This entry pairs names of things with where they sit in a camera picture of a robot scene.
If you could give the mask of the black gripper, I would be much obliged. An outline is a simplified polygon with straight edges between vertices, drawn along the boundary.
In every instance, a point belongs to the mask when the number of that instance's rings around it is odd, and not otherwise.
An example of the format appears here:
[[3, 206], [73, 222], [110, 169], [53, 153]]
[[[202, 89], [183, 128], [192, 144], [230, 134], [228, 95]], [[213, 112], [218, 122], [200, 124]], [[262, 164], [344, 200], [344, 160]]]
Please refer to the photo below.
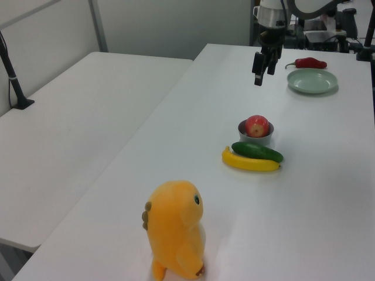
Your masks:
[[274, 75], [278, 58], [281, 57], [282, 47], [284, 45], [285, 29], [261, 26], [259, 32], [261, 52], [256, 52], [254, 55], [252, 73], [254, 73], [255, 77], [254, 84], [262, 86], [264, 55], [267, 56], [267, 74]]

